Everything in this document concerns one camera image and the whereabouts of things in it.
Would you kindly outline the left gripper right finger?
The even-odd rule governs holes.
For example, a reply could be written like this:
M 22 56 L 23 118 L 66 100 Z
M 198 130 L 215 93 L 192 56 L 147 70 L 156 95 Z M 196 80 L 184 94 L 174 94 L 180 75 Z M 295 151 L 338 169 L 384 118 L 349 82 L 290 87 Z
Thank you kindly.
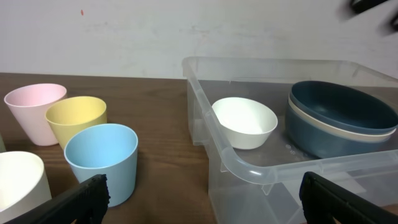
M 397 224 L 397 215 L 314 172 L 304 173 L 299 198 L 307 224 Z

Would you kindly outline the white small bowl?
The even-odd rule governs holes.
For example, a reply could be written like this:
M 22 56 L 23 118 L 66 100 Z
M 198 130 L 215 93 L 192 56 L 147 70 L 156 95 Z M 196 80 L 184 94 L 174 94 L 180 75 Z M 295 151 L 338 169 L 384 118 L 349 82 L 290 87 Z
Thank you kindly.
M 277 116 L 270 108 L 248 98 L 222 98 L 212 104 L 212 109 L 236 149 L 262 146 L 278 125 Z

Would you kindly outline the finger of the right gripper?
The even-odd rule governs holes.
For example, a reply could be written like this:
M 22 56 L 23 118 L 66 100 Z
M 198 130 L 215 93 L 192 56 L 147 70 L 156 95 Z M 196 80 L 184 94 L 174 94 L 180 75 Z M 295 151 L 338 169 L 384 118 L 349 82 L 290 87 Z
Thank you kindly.
M 338 13 L 342 18 L 349 19 L 387 1 L 388 0 L 344 0 Z
M 382 21 L 378 27 L 380 34 L 396 34 L 397 33 L 397 14 L 389 16 L 385 21 Z

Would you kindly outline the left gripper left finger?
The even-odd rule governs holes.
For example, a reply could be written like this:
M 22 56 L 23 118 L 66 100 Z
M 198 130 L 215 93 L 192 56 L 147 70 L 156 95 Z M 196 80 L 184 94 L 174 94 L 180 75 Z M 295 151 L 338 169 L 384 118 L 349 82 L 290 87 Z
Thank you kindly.
M 101 224 L 110 200 L 106 181 L 94 175 L 6 224 Z

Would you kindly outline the dark blue large bowl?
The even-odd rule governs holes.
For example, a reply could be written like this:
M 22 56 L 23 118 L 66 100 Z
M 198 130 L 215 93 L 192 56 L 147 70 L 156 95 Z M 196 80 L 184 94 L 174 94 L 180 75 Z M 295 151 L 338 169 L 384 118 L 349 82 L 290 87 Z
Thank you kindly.
M 285 130 L 299 149 L 321 159 L 375 152 L 389 140 L 356 141 L 330 134 L 305 121 L 291 106 L 285 112 Z

